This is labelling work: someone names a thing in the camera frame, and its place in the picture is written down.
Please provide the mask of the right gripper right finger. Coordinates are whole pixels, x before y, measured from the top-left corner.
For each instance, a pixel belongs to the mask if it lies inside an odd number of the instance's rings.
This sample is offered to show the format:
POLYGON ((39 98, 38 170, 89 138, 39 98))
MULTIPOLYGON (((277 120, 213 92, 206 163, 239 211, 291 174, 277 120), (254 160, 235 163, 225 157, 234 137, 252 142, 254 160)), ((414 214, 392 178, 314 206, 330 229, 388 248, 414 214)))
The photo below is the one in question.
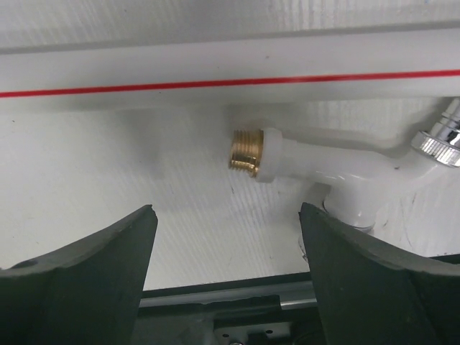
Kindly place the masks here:
POLYGON ((312 204, 299 213, 328 344, 458 344, 459 256, 422 257, 312 204))

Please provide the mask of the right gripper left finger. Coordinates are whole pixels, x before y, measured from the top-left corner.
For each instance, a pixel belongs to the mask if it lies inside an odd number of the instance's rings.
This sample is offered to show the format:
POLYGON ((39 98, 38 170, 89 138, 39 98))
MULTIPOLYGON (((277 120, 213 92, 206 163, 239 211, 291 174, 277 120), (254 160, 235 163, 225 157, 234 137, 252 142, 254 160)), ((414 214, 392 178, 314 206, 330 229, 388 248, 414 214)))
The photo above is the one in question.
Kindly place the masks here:
POLYGON ((2 344, 129 344, 157 230, 146 205, 1 271, 2 344))

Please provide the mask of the white water faucet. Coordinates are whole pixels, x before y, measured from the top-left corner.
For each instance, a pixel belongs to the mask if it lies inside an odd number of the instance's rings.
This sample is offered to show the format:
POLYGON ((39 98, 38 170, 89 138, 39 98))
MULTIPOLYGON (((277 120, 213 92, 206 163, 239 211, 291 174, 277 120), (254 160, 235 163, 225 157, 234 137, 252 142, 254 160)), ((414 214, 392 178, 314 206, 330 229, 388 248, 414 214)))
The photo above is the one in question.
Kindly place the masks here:
POLYGON ((324 211, 368 231, 388 201, 459 168, 459 100, 449 104, 430 130, 419 131, 400 158, 300 143, 265 128, 234 131, 229 168, 245 171, 259 183, 289 177, 327 185, 324 211))

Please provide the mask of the white PVC pipe frame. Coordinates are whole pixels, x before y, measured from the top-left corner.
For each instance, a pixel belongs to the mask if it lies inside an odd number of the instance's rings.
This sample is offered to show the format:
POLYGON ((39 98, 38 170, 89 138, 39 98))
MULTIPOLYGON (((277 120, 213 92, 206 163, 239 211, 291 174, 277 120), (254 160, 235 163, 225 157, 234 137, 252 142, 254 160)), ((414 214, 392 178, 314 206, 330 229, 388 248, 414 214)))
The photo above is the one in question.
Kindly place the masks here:
POLYGON ((13 111, 458 94, 457 29, 1 56, 13 111))

